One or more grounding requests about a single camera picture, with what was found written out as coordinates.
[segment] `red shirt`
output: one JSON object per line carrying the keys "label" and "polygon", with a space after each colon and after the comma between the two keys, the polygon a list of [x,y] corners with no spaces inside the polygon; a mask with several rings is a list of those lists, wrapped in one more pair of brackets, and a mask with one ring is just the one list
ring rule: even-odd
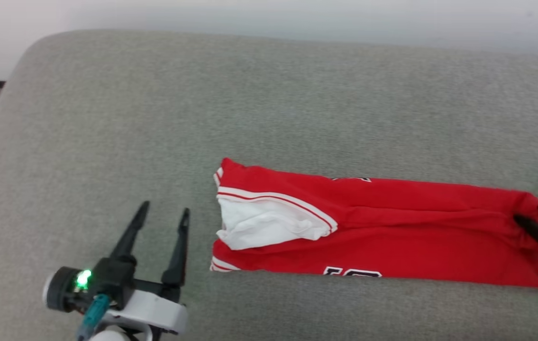
{"label": "red shirt", "polygon": [[[513,220],[514,214],[522,214],[538,222],[538,198],[528,192],[397,179],[329,179],[245,167],[228,158],[215,179],[219,198],[280,201],[312,216],[325,236],[243,250],[232,250],[218,239],[211,270],[538,287],[538,242]],[[225,212],[226,222],[231,217]]]}

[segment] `green led light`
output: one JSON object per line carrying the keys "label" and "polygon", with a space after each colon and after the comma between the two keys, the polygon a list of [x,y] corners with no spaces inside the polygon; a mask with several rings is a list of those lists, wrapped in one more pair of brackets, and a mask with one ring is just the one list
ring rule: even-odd
{"label": "green led light", "polygon": [[87,282],[90,280],[91,271],[83,270],[77,276],[77,286],[78,287],[87,287]]}

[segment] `white wall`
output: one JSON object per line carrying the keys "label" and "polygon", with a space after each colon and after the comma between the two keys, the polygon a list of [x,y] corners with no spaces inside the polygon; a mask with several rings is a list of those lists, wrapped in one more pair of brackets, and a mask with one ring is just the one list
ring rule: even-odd
{"label": "white wall", "polygon": [[538,0],[0,0],[0,80],[40,37],[80,28],[538,54]]}

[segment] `basketball jersey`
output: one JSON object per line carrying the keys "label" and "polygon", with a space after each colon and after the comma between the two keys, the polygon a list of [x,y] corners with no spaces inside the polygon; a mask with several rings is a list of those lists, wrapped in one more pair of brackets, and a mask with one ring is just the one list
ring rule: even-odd
{"label": "basketball jersey", "polygon": [[223,227],[210,270],[427,278],[538,287],[528,192],[245,167],[214,174]]}

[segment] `gray fabric surface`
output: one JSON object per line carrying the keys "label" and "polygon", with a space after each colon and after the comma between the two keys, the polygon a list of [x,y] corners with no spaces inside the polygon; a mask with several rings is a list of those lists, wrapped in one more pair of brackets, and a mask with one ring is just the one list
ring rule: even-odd
{"label": "gray fabric surface", "polygon": [[146,280],[191,208],[182,340],[538,339],[538,289],[209,272],[223,157],[538,195],[538,56],[159,32],[43,39],[0,97],[0,340],[72,340],[80,317],[44,308],[46,277],[107,255],[145,199]]}

